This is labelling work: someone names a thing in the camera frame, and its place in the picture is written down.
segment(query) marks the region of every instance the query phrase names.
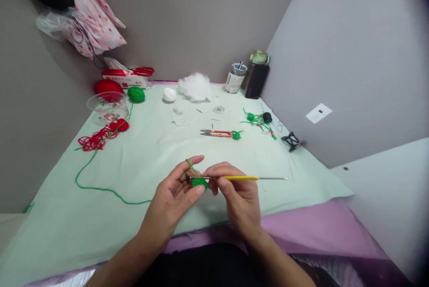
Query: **pink fabric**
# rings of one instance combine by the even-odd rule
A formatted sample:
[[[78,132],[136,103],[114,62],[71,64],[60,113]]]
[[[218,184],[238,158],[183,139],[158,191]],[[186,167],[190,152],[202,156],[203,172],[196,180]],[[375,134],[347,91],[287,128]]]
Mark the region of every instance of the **pink fabric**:
[[[93,51],[89,43],[97,55],[126,44],[115,25],[120,28],[125,26],[115,17],[106,0],[75,0],[75,6],[79,13],[75,19],[85,29],[89,41],[80,29],[74,26],[72,19],[69,21],[70,29],[63,31],[63,34],[79,53],[92,58]]]
[[[262,218],[262,226],[286,253],[389,259],[342,199]],[[174,237],[166,253],[227,242],[245,251],[238,234],[224,224]]]

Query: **red scissors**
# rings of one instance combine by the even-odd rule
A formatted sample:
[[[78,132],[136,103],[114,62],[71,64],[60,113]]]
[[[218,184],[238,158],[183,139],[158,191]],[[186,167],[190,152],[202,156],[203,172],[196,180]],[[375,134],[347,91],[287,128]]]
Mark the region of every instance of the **red scissors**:
[[[139,76],[150,77],[153,75],[155,70],[150,67],[138,67],[131,69],[133,73]]]
[[[200,135],[205,135],[205,136],[216,136],[216,137],[232,137],[232,132],[230,131],[212,131],[212,130],[200,130],[203,133]]]

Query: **hand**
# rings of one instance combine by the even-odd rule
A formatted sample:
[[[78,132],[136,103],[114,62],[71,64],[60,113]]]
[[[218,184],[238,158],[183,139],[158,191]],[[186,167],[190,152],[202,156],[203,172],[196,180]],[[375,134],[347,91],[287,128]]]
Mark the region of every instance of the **hand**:
[[[203,155],[189,158],[192,165],[200,163]],[[181,162],[158,185],[149,208],[146,211],[142,226],[136,236],[145,245],[150,245],[162,252],[170,241],[179,220],[188,209],[204,194],[205,187],[192,187],[186,181],[188,176],[195,176],[187,161]]]
[[[241,236],[252,242],[258,239],[261,232],[261,211],[259,209],[258,185],[255,181],[229,181],[224,176],[245,175],[228,162],[215,164],[203,174],[213,177],[209,180],[209,188],[214,195],[218,188],[227,201],[227,212],[230,222],[237,228]]]

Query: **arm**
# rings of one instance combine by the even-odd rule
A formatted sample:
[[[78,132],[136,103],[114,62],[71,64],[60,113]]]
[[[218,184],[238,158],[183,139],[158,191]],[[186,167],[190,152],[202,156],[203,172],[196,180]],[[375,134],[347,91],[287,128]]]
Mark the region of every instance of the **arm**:
[[[230,222],[247,244],[249,254],[256,254],[275,286],[314,287],[307,273],[277,246],[261,227],[258,186],[255,181],[228,181],[224,176],[245,175],[227,162],[209,167],[203,176],[213,177],[209,187],[214,195],[222,192],[227,202]]]
[[[197,164],[203,159],[194,156],[189,161]],[[133,286],[146,272],[167,246],[179,220],[205,192],[204,186],[192,188],[185,181],[189,169],[187,161],[181,162],[158,185],[137,235],[91,278],[87,287]]]

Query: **red yarn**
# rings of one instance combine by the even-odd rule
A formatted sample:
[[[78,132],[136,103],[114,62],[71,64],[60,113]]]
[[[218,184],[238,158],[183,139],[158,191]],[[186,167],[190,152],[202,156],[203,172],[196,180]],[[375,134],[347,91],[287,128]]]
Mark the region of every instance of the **red yarn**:
[[[117,122],[111,122],[109,125],[95,132],[91,137],[83,136],[78,139],[80,145],[82,145],[82,151],[95,151],[103,149],[106,144],[106,139],[115,138],[120,131],[126,131],[130,127],[127,121],[123,118]]]
[[[121,85],[118,84],[116,81],[111,79],[102,79],[99,82],[97,82],[95,85],[95,92],[96,93],[105,93],[108,91],[115,91],[118,93],[124,93],[124,90],[122,89]]]

